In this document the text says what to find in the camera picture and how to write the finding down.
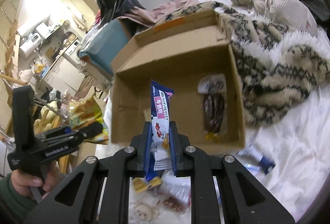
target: yellow snack bag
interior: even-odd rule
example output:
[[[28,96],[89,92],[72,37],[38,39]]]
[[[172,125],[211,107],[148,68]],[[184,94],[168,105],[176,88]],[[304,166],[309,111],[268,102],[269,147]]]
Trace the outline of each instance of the yellow snack bag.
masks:
[[[96,144],[107,144],[109,140],[109,129],[105,124],[100,106],[91,97],[85,102],[71,100],[69,104],[69,125],[72,130],[86,127],[94,122],[103,125],[103,132],[85,141]]]

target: leopard print blanket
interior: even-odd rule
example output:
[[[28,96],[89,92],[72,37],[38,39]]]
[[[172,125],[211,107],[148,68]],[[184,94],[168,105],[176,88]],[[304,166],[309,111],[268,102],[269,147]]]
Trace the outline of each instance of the leopard print blanket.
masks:
[[[231,46],[242,81],[245,120],[266,126],[281,120],[294,104],[329,79],[330,49],[308,33],[251,16],[219,2],[181,8],[158,22],[208,9],[231,30]]]

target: wooden stick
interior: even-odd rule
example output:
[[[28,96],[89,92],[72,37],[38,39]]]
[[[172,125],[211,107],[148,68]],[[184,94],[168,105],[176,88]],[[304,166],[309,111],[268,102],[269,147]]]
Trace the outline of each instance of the wooden stick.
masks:
[[[6,81],[10,81],[10,82],[17,83],[17,84],[19,84],[19,85],[27,85],[27,84],[28,84],[28,82],[23,82],[23,81],[21,81],[21,80],[18,80],[18,79],[15,79],[15,78],[9,77],[9,76],[4,75],[4,74],[1,74],[1,73],[0,73],[0,78],[5,79]]]

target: plush toy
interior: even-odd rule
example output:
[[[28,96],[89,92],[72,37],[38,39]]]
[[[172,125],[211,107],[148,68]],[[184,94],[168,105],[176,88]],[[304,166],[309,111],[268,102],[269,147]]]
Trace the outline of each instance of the plush toy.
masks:
[[[135,203],[134,213],[136,218],[142,221],[151,221],[159,215],[157,208],[150,207],[141,201]]]

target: metal screw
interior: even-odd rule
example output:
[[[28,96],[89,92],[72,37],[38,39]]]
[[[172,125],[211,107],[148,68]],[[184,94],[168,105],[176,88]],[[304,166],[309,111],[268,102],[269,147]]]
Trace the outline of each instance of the metal screw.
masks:
[[[196,148],[194,146],[187,146],[187,148],[186,148],[186,151],[190,152],[190,153],[194,152],[195,150],[196,150]]]
[[[93,164],[95,161],[96,161],[95,156],[89,156],[86,158],[86,163],[88,163],[88,164]]]
[[[228,163],[232,163],[233,161],[235,161],[235,158],[231,155],[227,155],[225,157],[225,161],[228,162]]]
[[[126,148],[124,149],[124,151],[127,152],[127,153],[132,153],[134,150],[135,150],[135,148],[134,148],[134,147],[131,147],[131,146],[126,147]]]

